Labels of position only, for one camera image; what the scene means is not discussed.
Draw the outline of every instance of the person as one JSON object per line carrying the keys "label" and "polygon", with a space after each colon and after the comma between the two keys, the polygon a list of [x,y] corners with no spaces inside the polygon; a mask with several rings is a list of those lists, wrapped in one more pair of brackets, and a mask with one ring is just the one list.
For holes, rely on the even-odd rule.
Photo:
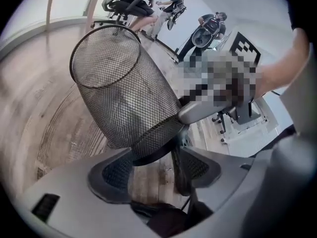
{"label": "person", "polygon": [[[132,1],[134,0],[121,0],[121,1],[125,1],[128,3],[132,3]],[[140,30],[142,27],[154,23],[157,19],[157,17],[155,16],[154,11],[152,10],[153,7],[153,3],[154,2],[150,2],[150,5],[147,5],[147,3],[142,0],[140,1],[136,6],[145,10],[146,11],[146,16],[144,17],[137,17],[129,26],[129,28],[133,31],[136,32],[138,30]]]}
{"label": "person", "polygon": [[146,32],[146,37],[148,39],[153,41],[156,38],[164,22],[167,21],[172,16],[174,9],[177,8],[179,4],[184,4],[184,0],[171,0],[167,2],[157,2],[157,5],[168,5],[168,4],[170,6],[163,10],[163,12],[160,14],[158,19],[156,20],[155,25]]}
{"label": "person", "polygon": [[[280,60],[273,64],[259,66],[261,77],[256,83],[255,99],[269,91],[290,84],[305,67],[309,56],[310,43],[316,41],[313,25],[302,17],[304,11],[309,15],[306,5],[298,0],[288,0],[288,13],[293,30],[293,43]],[[262,150],[271,149],[279,140],[294,133],[296,133],[296,130],[292,124]]]}
{"label": "person", "polygon": [[[214,17],[213,14],[206,14],[198,19],[198,22],[200,25],[202,25],[207,19],[210,19],[211,17]],[[227,15],[225,12],[216,12],[216,18],[220,19],[220,30],[218,32],[218,35],[216,36],[215,40],[221,40],[226,32],[226,26],[224,24],[224,21],[227,19]],[[178,61],[175,61],[176,63],[184,61],[184,58],[186,54],[195,46],[192,42],[192,36],[188,39],[187,43],[179,53]],[[208,48],[209,45],[206,45],[204,48],[198,48],[196,47],[192,53],[192,55],[201,56],[202,53]]]}

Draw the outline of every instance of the black cable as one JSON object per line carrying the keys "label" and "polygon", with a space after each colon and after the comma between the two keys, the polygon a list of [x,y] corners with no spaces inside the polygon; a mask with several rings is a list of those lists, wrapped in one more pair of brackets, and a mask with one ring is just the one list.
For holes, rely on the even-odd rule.
{"label": "black cable", "polygon": [[275,92],[275,91],[271,91],[271,93],[276,94],[278,96],[281,96],[279,93]]}
{"label": "black cable", "polygon": [[190,201],[190,197],[187,198],[185,204],[182,206],[182,208],[180,208],[182,211],[185,209],[186,205],[188,204],[188,202]]}

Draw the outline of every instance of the shorts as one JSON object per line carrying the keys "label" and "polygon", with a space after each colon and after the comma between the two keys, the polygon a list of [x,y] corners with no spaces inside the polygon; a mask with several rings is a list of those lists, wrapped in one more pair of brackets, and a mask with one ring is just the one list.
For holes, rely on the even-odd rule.
{"label": "shorts", "polygon": [[[122,0],[124,2],[132,3],[133,0]],[[151,16],[154,11],[151,9],[151,7],[145,2],[145,1],[140,1],[138,4],[136,4],[137,7],[145,10],[146,16]]]}
{"label": "shorts", "polygon": [[145,10],[147,13],[146,16],[151,16],[154,13],[152,8],[145,1],[140,1],[136,6]]}

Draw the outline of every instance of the sneaker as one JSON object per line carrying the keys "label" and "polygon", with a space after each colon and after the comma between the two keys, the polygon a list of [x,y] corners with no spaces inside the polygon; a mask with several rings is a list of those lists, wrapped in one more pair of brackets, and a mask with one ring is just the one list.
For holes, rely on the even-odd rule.
{"label": "sneaker", "polygon": [[155,39],[153,39],[152,36],[149,36],[149,35],[147,35],[147,34],[144,34],[144,36],[145,36],[147,39],[151,40],[151,41],[155,41]]}

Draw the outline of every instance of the black mesh trash can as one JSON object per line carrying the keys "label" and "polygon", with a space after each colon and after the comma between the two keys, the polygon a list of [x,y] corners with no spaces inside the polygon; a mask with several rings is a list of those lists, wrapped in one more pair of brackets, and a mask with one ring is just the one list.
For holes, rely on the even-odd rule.
{"label": "black mesh trash can", "polygon": [[171,150],[184,127],[180,103],[136,34],[118,25],[91,31],[75,47],[70,73],[111,148],[131,147],[134,165]]}

